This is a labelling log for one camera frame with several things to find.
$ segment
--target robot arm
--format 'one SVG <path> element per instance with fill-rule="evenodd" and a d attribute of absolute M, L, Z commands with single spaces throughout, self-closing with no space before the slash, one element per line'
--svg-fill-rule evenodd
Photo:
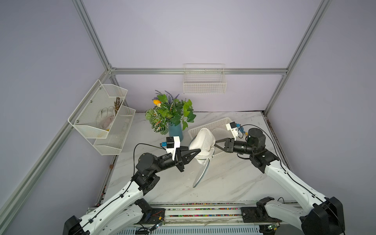
<path fill-rule="evenodd" d="M 228 128 L 235 129 L 234 124 Z M 343 206 L 339 200 L 325 197 L 292 173 L 275 154 L 265 148 L 265 135 L 260 129 L 249 129 L 246 140 L 226 138 L 216 141 L 215 146 L 229 153 L 248 154 L 255 167 L 277 181 L 302 207 L 299 210 L 266 197 L 257 203 L 259 218 L 282 220 L 301 229 L 306 235 L 339 235 L 344 231 Z M 224 142 L 224 147 L 217 145 L 221 142 Z M 140 156 L 137 172 L 116 195 L 80 219 L 75 216 L 68 219 L 63 235 L 112 235 L 130 224 L 147 222 L 152 208 L 143 196 L 159 181 L 155 173 L 173 166 L 182 172 L 184 165 L 201 151 L 180 146 L 180 142 L 175 142 L 173 137 L 168 137 L 165 145 L 168 153 L 163 156 L 150 153 Z"/>
<path fill-rule="evenodd" d="M 293 196 L 303 210 L 277 202 L 271 197 L 257 203 L 260 217 L 272 217 L 287 222 L 306 235 L 339 235 L 344 231 L 343 206 L 335 197 L 327 198 L 292 173 L 280 159 L 265 148 L 265 135 L 251 128 L 245 141 L 226 138 L 215 146 L 225 152 L 249 154 L 251 163 L 280 184 Z M 224 147 L 217 144 L 224 142 Z"/>
<path fill-rule="evenodd" d="M 167 148 L 170 151 L 160 157 L 151 153 L 142 154 L 131 181 L 96 210 L 80 219 L 76 216 L 69 218 L 64 224 L 63 235 L 112 235 L 130 224 L 150 220 L 152 207 L 143 196 L 158 183 L 160 178 L 155 173 L 173 166 L 183 172 L 184 165 L 190 163 L 201 151 L 180 146 L 180 142 L 175 143 L 173 137 L 167 137 Z"/>

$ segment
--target wire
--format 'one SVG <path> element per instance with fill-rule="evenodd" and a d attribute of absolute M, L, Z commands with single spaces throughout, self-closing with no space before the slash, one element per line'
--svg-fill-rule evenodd
<path fill-rule="evenodd" d="M 262 232 L 262 233 L 272 233 L 272 232 L 275 232 L 275 231 L 274 230 L 266 231 L 266 230 L 259 229 L 259 232 Z"/>
<path fill-rule="evenodd" d="M 139 225 L 141 225 L 142 226 L 142 228 L 141 229 L 144 229 L 144 230 L 147 230 L 147 228 L 145 228 L 142 224 L 140 224 L 140 223 L 137 223 L 137 224 L 139 224 Z"/>
<path fill-rule="evenodd" d="M 279 201 L 281 198 L 282 198 L 282 200 L 283 200 L 283 204 L 285 204 L 285 200 L 283 199 L 283 197 L 278 198 L 277 201 Z"/>
<path fill-rule="evenodd" d="M 162 216 L 160 216 L 160 215 L 152 215 L 152 216 L 157 216 L 157 217 L 161 217 L 163 220 L 164 220 L 164 218 L 162 217 Z"/>
<path fill-rule="evenodd" d="M 270 141 L 271 141 L 271 143 L 273 144 L 273 147 L 274 147 L 274 151 L 276 152 L 276 155 L 277 155 L 277 150 L 276 150 L 276 146 L 274 145 L 274 142 L 273 142 L 273 140 L 270 138 L 270 136 L 264 131 L 264 130 L 262 130 L 268 137 L 269 137 L 269 139 L 270 139 Z M 311 193 L 315 198 L 317 198 L 318 200 L 320 200 L 320 202 L 322 202 L 332 213 L 333 213 L 333 215 L 337 218 L 337 221 L 338 221 L 338 224 L 341 226 L 341 229 L 342 229 L 342 232 L 343 232 L 343 235 L 346 235 L 345 234 L 345 230 L 343 229 L 343 224 L 341 224 L 341 222 L 340 222 L 340 220 L 338 219 L 338 217 L 336 216 L 336 214 L 332 211 L 332 209 L 328 206 L 328 205 L 326 205 L 320 198 L 318 198 L 314 193 L 312 193 L 311 191 L 309 191 L 306 187 L 304 187 L 303 185 L 301 185 L 300 183 L 298 183 L 298 182 L 296 182 L 292 177 L 291 177 L 291 175 L 284 169 L 284 167 L 282 166 L 282 161 L 281 161 L 281 159 L 277 156 L 277 158 L 278 158 L 278 160 L 279 160 L 279 163 L 280 163 L 280 165 L 281 165 L 281 168 L 283 169 L 283 171 L 295 182 L 295 183 L 297 183 L 298 185 L 300 185 L 301 187 L 303 187 L 305 190 L 307 190 L 309 193 Z"/>
<path fill-rule="evenodd" d="M 154 215 L 157 215 L 157 214 L 159 214 L 159 213 L 161 213 L 161 212 L 163 212 L 163 211 L 159 211 L 158 213 L 155 213 Z"/>
<path fill-rule="evenodd" d="M 132 182 L 133 182 L 133 177 L 135 176 L 135 173 L 136 173 L 136 171 L 135 171 L 135 169 L 136 169 L 136 167 L 135 167 L 135 151 L 136 151 L 136 147 L 137 147 L 138 145 L 140 145 L 140 144 L 148 145 L 148 146 L 152 146 L 152 147 L 154 147 L 154 148 L 158 148 L 158 149 L 164 149 L 164 148 L 162 148 L 162 147 L 157 147 L 157 146 L 154 146 L 154 145 L 151 145 L 151 144 L 144 144 L 144 143 L 139 143 L 139 144 L 137 144 L 137 145 L 135 146 L 135 148 L 133 149 L 133 176 L 132 176 L 132 178 L 131 178 L 131 180 L 130 180 L 130 183 L 129 183 L 127 189 L 124 190 L 124 192 L 122 192 L 120 195 L 123 195 L 124 193 L 126 193 L 126 192 L 128 191 L 128 189 L 129 189 L 130 185 L 131 185 Z M 93 220 L 94 218 L 96 218 L 97 215 L 98 215 L 101 211 L 103 211 L 108 205 L 110 205 L 112 202 L 116 201 L 116 200 L 119 199 L 119 198 L 121 198 L 121 196 L 118 196 L 117 198 L 115 198 L 114 200 L 112 200 L 111 202 L 109 202 L 107 205 L 105 205 L 100 211 L 98 211 L 98 213 L 97 213 L 93 218 L 91 218 L 91 220 Z M 84 224 L 84 226 L 82 226 L 81 229 L 83 229 L 88 223 L 90 223 L 90 221 L 88 221 L 86 224 Z"/>
<path fill-rule="evenodd" d="M 237 156 L 238 158 L 241 158 L 241 159 L 244 159 L 244 160 L 249 160 L 250 158 L 242 158 L 241 156 L 239 156 L 239 154 L 237 153 Z"/>
<path fill-rule="evenodd" d="M 241 137 L 239 137 L 239 139 L 243 139 L 243 137 L 244 137 L 244 133 L 243 132 L 241 132 L 240 131 L 240 128 L 238 127 L 238 136 L 239 136 L 239 132 L 242 134 L 242 136 Z"/>
<path fill-rule="evenodd" d="M 258 129 L 262 130 L 262 132 L 264 132 L 264 133 L 269 137 L 271 143 L 273 144 L 274 151 L 276 152 L 276 155 L 277 155 L 277 149 L 276 149 L 276 146 L 274 145 L 273 140 L 270 138 L 270 136 L 269 136 L 269 135 L 268 135 L 263 129 L 261 129 L 261 128 L 259 128 L 258 126 L 253 125 L 253 124 L 245 124 L 245 125 L 242 125 L 242 126 L 238 127 L 238 130 L 239 130 L 241 127 L 243 127 L 243 126 L 255 126 L 255 127 L 257 127 Z"/>

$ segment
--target marble table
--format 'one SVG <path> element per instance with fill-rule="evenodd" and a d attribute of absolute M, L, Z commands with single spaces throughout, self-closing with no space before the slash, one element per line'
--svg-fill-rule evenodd
<path fill-rule="evenodd" d="M 219 119 L 229 117 L 236 123 L 254 124 L 268 131 L 261 112 L 195 112 L 194 123 L 183 131 L 182 146 L 189 146 L 191 139 L 190 128 L 204 125 Z M 153 132 L 144 113 L 136 113 L 130 127 L 124 148 L 114 167 L 105 195 L 105 201 L 115 195 L 130 180 L 133 174 L 133 149 L 138 143 L 159 146 L 168 135 Z M 266 148 L 274 152 L 271 141 L 266 139 Z M 149 152 L 156 156 L 165 151 L 150 146 L 139 145 L 136 148 L 135 160 L 141 154 Z M 145 195 L 150 204 L 188 203 L 188 202 L 228 202 L 254 203 L 264 197 L 275 199 L 283 197 L 285 201 L 295 200 L 273 179 L 261 173 L 249 160 L 243 160 L 235 153 L 213 159 L 208 171 L 196 188 L 193 181 L 201 165 L 193 159 L 185 165 L 185 171 L 180 172 L 176 167 L 157 173 L 161 178 L 152 191 Z"/>

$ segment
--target white mesh shelf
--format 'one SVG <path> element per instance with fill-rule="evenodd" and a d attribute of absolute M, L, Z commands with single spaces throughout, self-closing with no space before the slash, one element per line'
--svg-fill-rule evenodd
<path fill-rule="evenodd" d="M 130 125 L 136 110 L 124 105 L 127 90 L 112 84 L 102 84 L 99 80 L 94 84 L 98 87 L 82 112 L 74 118 L 72 113 L 68 122 L 89 141 L 101 155 L 118 155 L 124 146 Z M 103 110 L 114 108 L 117 98 L 120 98 L 120 108 L 116 115 L 110 115 L 113 120 L 109 129 L 105 130 L 97 118 Z"/>
<path fill-rule="evenodd" d="M 224 64 L 185 64 L 185 94 L 224 94 L 227 82 Z"/>

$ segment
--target white plastic basket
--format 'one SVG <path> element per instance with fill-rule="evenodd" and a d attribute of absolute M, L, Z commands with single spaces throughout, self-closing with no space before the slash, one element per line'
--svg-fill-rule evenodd
<path fill-rule="evenodd" d="M 122 105 L 107 138 L 96 139 L 93 146 L 102 155 L 119 155 L 123 149 L 136 110 Z"/>
<path fill-rule="evenodd" d="M 184 64 L 185 94 L 224 94 L 224 64 Z"/>
<path fill-rule="evenodd" d="M 102 84 L 99 80 L 94 87 L 98 88 L 82 112 L 74 119 L 75 110 L 68 122 L 85 139 L 95 139 L 88 141 L 101 155 L 118 155 L 123 149 L 136 110 L 124 105 L 126 89 L 112 84 Z M 101 129 L 97 123 L 97 115 L 104 108 L 114 106 L 117 97 L 120 98 L 119 110 L 109 130 Z"/>
<path fill-rule="evenodd" d="M 190 138 L 193 139 L 194 137 L 196 137 L 196 135 L 198 134 L 198 132 L 202 128 L 208 128 L 210 131 L 213 131 L 216 128 L 221 128 L 221 129 L 227 130 L 226 124 L 231 123 L 231 122 L 232 122 L 231 119 L 229 117 L 226 117 L 226 118 L 220 119 L 218 121 L 214 121 L 214 122 L 211 122 L 211 123 L 199 126 L 199 127 L 189 129 L 188 133 L 189 133 Z M 218 148 L 216 148 L 216 152 L 214 152 L 213 159 L 228 154 L 226 152 L 223 152 L 222 150 L 219 150 Z"/>

